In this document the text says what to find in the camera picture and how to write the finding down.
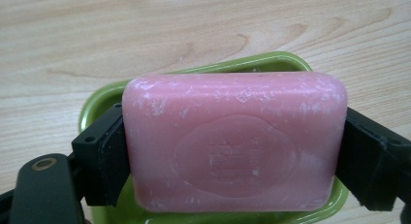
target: soap bar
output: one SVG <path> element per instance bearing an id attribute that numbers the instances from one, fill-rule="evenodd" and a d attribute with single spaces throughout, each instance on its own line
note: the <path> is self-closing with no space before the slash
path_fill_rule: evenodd
<path id="1" fill-rule="evenodd" d="M 122 105 L 149 211 L 313 210 L 331 194 L 347 112 L 334 77 L 149 75 L 129 82 Z"/>

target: green container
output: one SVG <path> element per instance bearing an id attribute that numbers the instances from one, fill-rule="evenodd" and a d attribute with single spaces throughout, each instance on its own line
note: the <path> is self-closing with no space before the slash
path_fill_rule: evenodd
<path id="1" fill-rule="evenodd" d="M 269 52 L 209 66 L 178 71 L 175 73 L 236 73 L 236 72 L 283 72 L 312 71 L 306 62 L 289 52 Z M 126 81 L 102 87 L 85 103 L 79 119 L 79 130 L 84 130 L 113 104 L 121 102 Z M 170 223 L 314 223 L 338 212 L 344 205 L 348 190 L 335 178 L 329 201 L 313 211 L 282 212 L 216 212 L 216 213 L 153 213 L 140 208 L 134 196 L 132 179 L 129 177 L 121 191 L 116 208 L 92 209 L 95 224 L 170 224 Z"/>

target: metal bolt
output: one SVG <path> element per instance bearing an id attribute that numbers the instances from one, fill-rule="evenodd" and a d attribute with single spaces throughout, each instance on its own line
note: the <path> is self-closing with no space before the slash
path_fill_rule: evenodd
<path id="1" fill-rule="evenodd" d="M 34 171 L 42 171 L 48 168 L 51 168 L 54 164 L 57 163 L 57 159 L 55 158 L 45 158 L 42 160 L 37 161 L 31 166 L 31 169 Z"/>

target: wooden table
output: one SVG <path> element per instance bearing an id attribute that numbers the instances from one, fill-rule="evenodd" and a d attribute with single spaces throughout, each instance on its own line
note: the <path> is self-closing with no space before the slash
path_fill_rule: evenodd
<path id="1" fill-rule="evenodd" d="M 30 159 L 71 152 L 103 85 L 274 50 L 339 77 L 351 108 L 411 139 L 411 0 L 0 0 L 0 192 Z M 350 195 L 322 223 L 399 223 L 402 206 Z"/>

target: green soap dish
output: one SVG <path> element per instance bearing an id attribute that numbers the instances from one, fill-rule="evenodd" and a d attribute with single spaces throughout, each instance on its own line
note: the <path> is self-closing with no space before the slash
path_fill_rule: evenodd
<path id="1" fill-rule="evenodd" d="M 312 71 L 306 62 L 289 52 L 276 51 L 216 63 L 174 73 L 238 73 L 238 72 Z M 80 117 L 79 130 L 84 130 L 113 104 L 121 102 L 126 81 L 115 82 L 96 91 L 85 103 Z M 170 224 L 170 223 L 314 223 L 337 213 L 344 205 L 348 190 L 334 179 L 329 201 L 313 211 L 282 212 L 217 212 L 217 213 L 153 213 L 140 208 L 134 196 L 132 179 L 121 191 L 116 208 L 92 209 L 94 223 L 113 224 Z"/>

